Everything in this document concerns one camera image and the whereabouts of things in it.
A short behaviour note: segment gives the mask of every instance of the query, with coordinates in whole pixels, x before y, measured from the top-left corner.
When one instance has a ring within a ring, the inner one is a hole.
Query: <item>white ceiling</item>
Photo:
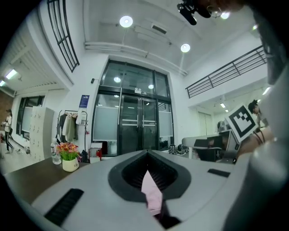
[[[89,37],[86,37],[86,41],[132,46],[165,58],[187,70],[202,55],[228,43],[229,38],[234,38],[233,34],[249,31],[254,24],[251,11],[245,8],[231,14],[227,20],[207,19],[196,13],[197,25],[191,26],[177,10],[179,2],[180,0],[91,0],[87,16]],[[124,15],[133,18],[133,25],[129,29],[119,25],[119,20]],[[152,29],[152,23],[166,29],[166,35]],[[190,52],[186,54],[180,50],[184,43],[191,45]]]
[[[254,99],[263,99],[266,95],[262,95],[265,89],[268,87],[266,78],[256,81],[250,85],[239,88],[235,91],[231,91],[222,96],[210,99],[198,106],[205,109],[210,114],[225,113],[225,110],[233,110],[240,104],[248,106]],[[224,103],[226,108],[222,108],[220,103]]]
[[[5,78],[10,70],[18,73],[11,79]],[[0,79],[5,86],[15,91],[57,84],[38,49],[32,45],[32,38],[25,24],[14,34],[0,61]]]

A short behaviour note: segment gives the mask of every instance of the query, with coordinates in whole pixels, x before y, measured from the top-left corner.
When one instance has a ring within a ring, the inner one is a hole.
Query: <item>floor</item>
[[[25,152],[21,150],[20,152],[18,152],[19,148],[13,142],[11,142],[11,144],[14,145],[13,153],[5,154],[6,144],[0,143],[0,148],[1,148],[0,152],[2,153],[2,156],[4,157],[0,159],[0,171],[3,175],[12,171],[16,171],[20,168],[24,168],[29,165],[37,163],[36,160],[33,160]]]

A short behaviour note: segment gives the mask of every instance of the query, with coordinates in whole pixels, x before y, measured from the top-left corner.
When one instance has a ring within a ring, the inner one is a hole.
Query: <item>dark countertop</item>
[[[88,163],[79,163],[82,168]],[[23,200],[31,204],[46,189],[72,172],[55,165],[51,158],[4,175],[9,187]]]

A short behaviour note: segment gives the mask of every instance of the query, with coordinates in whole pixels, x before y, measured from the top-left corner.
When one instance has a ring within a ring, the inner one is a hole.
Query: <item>window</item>
[[[101,85],[120,88],[123,81],[124,68],[123,64],[109,63]]]
[[[168,85],[166,83],[166,76],[156,73],[155,81],[157,95],[168,97]]]
[[[103,143],[103,154],[117,154],[119,94],[98,94],[94,114],[93,141]]]
[[[154,94],[153,72],[128,65],[122,87],[133,91],[139,89]]]
[[[166,75],[128,63],[109,61],[100,85],[169,98]]]
[[[169,104],[158,103],[159,146],[160,150],[168,150],[172,144],[172,112]]]
[[[30,118],[33,106],[43,104],[44,96],[22,98],[17,115],[16,134],[29,139]]]

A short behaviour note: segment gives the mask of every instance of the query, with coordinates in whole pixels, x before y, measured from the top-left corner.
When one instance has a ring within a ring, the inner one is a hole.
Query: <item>glass entrance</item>
[[[119,122],[120,154],[157,149],[155,100],[122,95]]]

